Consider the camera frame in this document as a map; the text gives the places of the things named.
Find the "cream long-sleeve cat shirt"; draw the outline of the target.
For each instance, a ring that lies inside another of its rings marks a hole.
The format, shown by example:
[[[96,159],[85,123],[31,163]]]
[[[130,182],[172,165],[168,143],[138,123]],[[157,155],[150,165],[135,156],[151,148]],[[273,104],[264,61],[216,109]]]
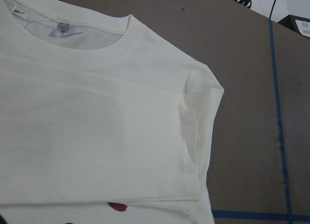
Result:
[[[223,93],[132,15],[0,0],[0,221],[212,224]]]

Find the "black power adapter box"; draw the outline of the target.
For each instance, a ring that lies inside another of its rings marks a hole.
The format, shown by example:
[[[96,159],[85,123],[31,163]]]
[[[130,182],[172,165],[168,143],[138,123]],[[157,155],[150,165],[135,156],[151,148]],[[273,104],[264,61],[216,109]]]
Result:
[[[310,37],[310,19],[300,16],[287,15],[278,22],[280,25],[306,37]]]

